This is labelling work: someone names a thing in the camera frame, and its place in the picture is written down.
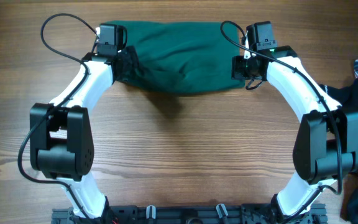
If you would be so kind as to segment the green cloth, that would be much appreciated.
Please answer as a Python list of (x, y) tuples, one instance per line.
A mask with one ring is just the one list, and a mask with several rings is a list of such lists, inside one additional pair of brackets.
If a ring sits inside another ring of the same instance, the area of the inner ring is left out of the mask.
[(243, 88), (231, 77), (232, 58), (239, 49), (234, 26), (218, 22), (115, 21), (129, 35), (139, 67), (119, 76), (119, 82), (148, 91), (194, 95)]

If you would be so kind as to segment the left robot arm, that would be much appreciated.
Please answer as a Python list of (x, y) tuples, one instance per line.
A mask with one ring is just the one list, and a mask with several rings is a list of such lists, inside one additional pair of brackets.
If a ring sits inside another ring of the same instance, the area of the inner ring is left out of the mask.
[(139, 64), (135, 48), (127, 45), (127, 29), (116, 24), (96, 28), (96, 48), (79, 62), (80, 69), (65, 90), (49, 103), (30, 110), (30, 163), (59, 184), (73, 205), (78, 222), (102, 223), (111, 218), (108, 200), (91, 173), (94, 143), (90, 113), (117, 78)]

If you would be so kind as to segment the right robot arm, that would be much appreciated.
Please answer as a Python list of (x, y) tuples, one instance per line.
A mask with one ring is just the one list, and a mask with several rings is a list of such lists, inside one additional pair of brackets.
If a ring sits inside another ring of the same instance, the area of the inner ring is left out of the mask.
[(292, 154), (295, 173), (270, 206), (274, 221), (289, 222), (309, 212), (324, 190), (341, 194), (345, 175), (358, 169), (358, 111), (329, 96), (291, 47), (278, 46), (271, 22), (249, 25), (241, 33), (237, 46), (244, 55), (233, 57), (232, 78), (247, 81), (246, 90), (270, 83), (300, 122)]

